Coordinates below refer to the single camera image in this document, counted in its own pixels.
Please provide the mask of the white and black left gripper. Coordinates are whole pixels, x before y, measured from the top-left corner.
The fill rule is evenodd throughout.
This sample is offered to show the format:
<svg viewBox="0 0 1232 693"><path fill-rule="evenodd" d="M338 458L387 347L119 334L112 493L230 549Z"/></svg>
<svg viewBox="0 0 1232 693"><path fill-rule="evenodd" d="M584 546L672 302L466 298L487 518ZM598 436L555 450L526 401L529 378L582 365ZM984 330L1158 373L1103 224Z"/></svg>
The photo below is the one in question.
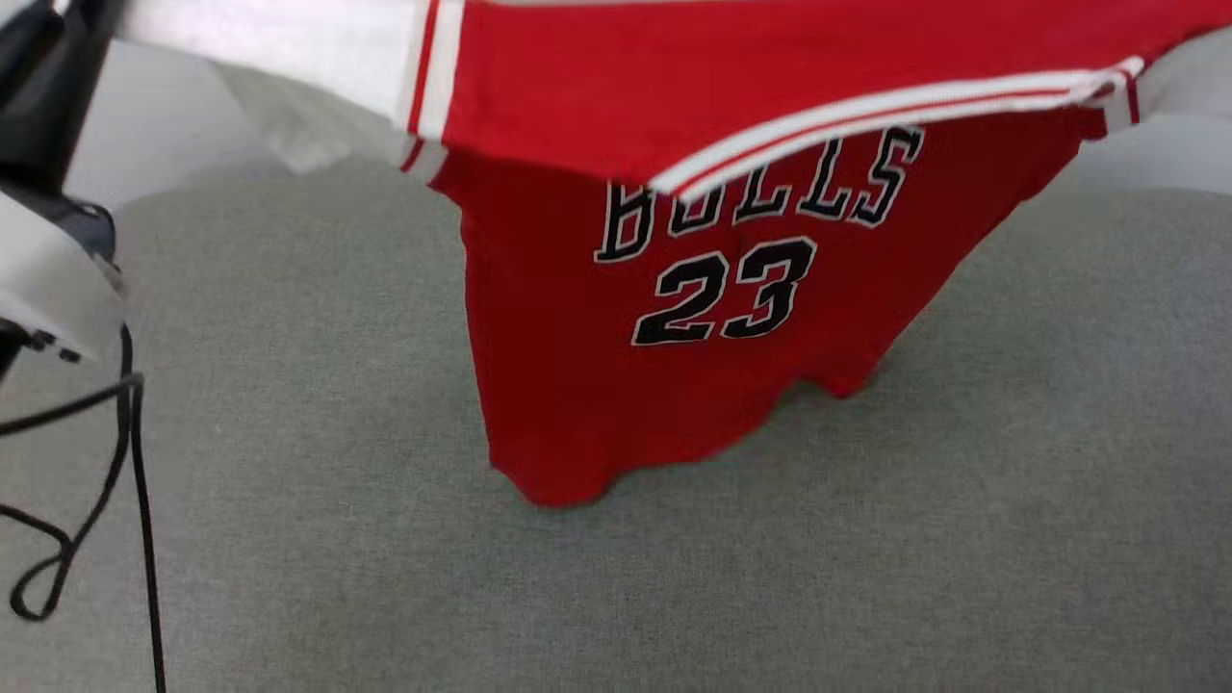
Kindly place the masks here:
<svg viewBox="0 0 1232 693"><path fill-rule="evenodd" d="M2 350L103 355L124 324L110 212L65 192L126 5L17 1L2 10Z"/></svg>

